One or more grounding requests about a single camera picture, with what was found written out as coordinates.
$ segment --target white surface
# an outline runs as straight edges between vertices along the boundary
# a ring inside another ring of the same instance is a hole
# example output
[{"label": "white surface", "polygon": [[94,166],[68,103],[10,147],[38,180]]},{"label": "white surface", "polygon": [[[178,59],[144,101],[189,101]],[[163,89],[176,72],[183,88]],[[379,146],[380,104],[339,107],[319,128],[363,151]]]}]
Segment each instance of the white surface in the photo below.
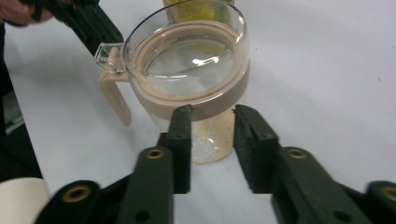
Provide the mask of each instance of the white surface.
[{"label": "white surface", "polygon": [[[126,37],[161,0],[102,0]],[[246,102],[283,146],[312,152],[332,177],[364,190],[396,182],[396,2],[236,1],[247,17]],[[128,175],[158,132],[128,85],[132,127],[97,87],[100,69],[74,33],[52,20],[7,27],[6,59],[43,175],[53,193],[79,179],[103,187]],[[175,223],[276,223],[269,196],[248,190],[235,154],[192,166]]]},{"label": "white surface", "polygon": [[39,178],[17,178],[0,184],[0,223],[33,224],[50,196]]}]

